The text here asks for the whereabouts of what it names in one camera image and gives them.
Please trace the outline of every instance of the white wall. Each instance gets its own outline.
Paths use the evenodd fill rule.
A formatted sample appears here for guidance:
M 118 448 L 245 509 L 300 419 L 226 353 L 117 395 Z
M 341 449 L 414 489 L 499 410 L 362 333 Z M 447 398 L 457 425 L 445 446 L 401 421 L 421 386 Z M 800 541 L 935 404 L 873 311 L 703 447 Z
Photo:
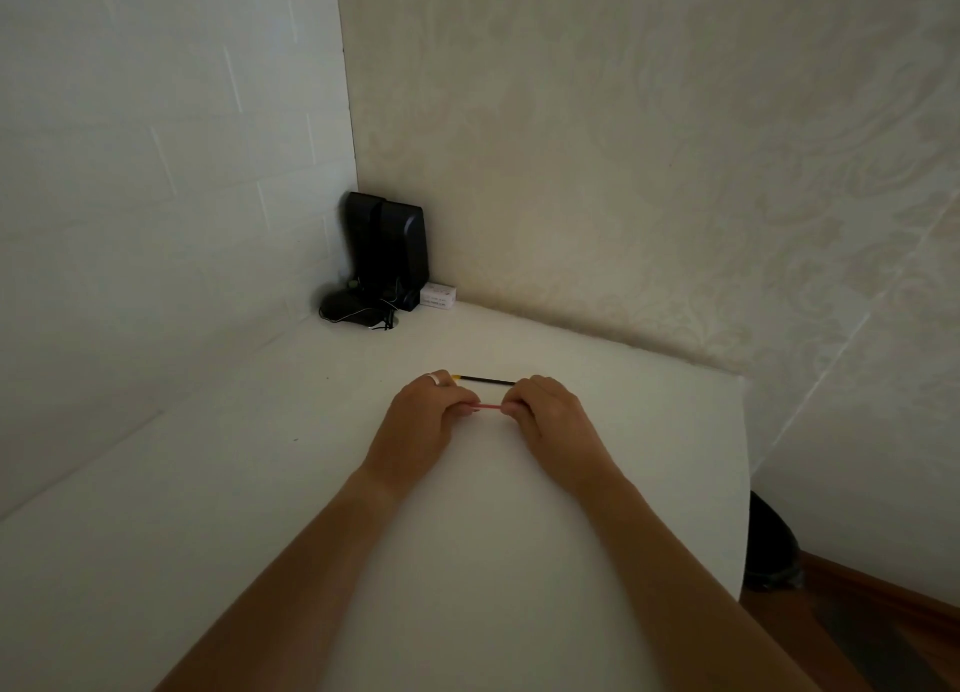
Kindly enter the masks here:
M 306 315 L 337 0 L 0 0 L 0 516 Z

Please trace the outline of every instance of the right hand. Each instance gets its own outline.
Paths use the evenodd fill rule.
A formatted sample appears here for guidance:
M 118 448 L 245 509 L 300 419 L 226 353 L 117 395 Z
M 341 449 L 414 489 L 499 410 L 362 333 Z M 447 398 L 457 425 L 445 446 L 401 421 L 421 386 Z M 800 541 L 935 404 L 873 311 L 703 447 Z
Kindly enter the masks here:
M 620 476 L 580 400 L 556 379 L 521 379 L 500 410 L 519 424 L 540 467 L 574 497 Z

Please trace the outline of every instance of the white tabletop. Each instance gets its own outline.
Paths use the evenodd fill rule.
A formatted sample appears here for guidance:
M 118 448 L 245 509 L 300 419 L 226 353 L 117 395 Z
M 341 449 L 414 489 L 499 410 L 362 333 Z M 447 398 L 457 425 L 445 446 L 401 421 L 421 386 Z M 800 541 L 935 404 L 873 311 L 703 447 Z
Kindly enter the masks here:
M 402 312 L 389 333 L 308 320 L 0 525 L 0 688 L 150 689 L 336 492 L 391 396 L 437 368 L 566 383 L 738 594 L 738 379 L 465 304 Z M 462 422 L 374 551 L 324 682 L 657 687 L 582 514 L 494 411 Z

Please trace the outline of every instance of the left hand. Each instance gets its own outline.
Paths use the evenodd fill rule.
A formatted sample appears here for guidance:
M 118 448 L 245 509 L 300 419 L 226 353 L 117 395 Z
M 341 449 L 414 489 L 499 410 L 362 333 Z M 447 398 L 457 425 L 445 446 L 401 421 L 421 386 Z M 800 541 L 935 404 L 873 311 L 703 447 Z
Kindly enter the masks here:
M 399 503 L 437 463 L 454 423 L 474 413 L 477 395 L 458 386 L 447 371 L 434 371 L 437 385 L 424 374 L 393 397 L 387 415 L 369 445 L 360 472 Z

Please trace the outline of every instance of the wooden floor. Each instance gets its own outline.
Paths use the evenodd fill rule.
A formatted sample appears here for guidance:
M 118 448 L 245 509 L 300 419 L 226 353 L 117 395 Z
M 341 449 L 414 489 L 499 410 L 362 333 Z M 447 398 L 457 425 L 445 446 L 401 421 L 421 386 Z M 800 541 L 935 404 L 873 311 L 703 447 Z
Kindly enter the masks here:
M 740 603 L 824 692 L 876 692 L 818 618 L 817 610 L 825 603 L 869 604 L 871 612 L 882 617 L 882 625 L 894 629 L 888 633 L 898 634 L 897 641 L 905 640 L 912 647 L 906 650 L 916 664 L 925 666 L 925 661 L 934 676 L 939 675 L 936 681 L 943 684 L 928 685 L 931 690 L 960 691 L 960 609 L 834 566 L 807 556 L 807 588 L 770 592 L 745 588 Z M 914 649 L 920 659 L 912 653 Z M 926 692 L 916 685 L 906 686 L 903 692 Z M 883 687 L 899 688 L 889 680 Z

